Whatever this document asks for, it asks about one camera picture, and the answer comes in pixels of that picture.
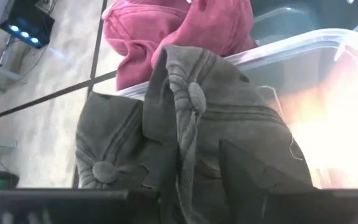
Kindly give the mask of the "clear plastic bin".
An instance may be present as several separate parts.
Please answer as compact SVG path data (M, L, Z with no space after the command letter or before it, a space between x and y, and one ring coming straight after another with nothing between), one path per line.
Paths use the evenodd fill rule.
M358 35L317 30L224 59L280 115L313 185L358 188Z

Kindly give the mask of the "maroon corduroy cap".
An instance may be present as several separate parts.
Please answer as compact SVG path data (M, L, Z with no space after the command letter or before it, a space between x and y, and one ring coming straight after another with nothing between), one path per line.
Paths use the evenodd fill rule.
M116 0L102 20L104 38L123 57L117 90L148 81L165 45L222 57L257 47L250 0Z

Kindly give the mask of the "black device with blue lights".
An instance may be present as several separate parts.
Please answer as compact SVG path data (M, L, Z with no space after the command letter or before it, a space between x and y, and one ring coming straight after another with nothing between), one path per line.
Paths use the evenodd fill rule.
M0 29L40 49L50 42L55 19L35 5L36 0L8 0Z

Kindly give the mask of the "teal plastic bin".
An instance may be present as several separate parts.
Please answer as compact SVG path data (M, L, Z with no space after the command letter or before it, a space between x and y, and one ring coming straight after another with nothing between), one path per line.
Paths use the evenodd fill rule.
M358 0L250 0L258 46L319 29L358 31Z

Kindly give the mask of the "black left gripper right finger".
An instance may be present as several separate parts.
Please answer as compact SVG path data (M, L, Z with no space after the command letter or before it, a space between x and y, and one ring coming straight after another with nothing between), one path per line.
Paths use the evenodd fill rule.
M317 189L228 140L219 166L232 224L358 224L358 189Z

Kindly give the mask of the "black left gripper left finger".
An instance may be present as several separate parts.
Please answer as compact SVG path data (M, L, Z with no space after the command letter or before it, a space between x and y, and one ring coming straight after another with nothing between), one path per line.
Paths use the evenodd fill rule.
M0 190L0 224L163 224L175 141L79 141L81 189Z

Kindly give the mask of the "dark grey corduroy cap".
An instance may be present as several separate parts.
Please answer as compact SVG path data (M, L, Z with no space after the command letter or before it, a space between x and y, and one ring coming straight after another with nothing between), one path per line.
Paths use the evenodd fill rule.
M76 129L79 188L111 189L124 179L143 177L146 138L141 100L92 92Z
M233 64L198 47L165 46L145 94L143 133L174 153L175 213L184 224L227 223L220 142L268 189L312 186L302 151L280 115Z

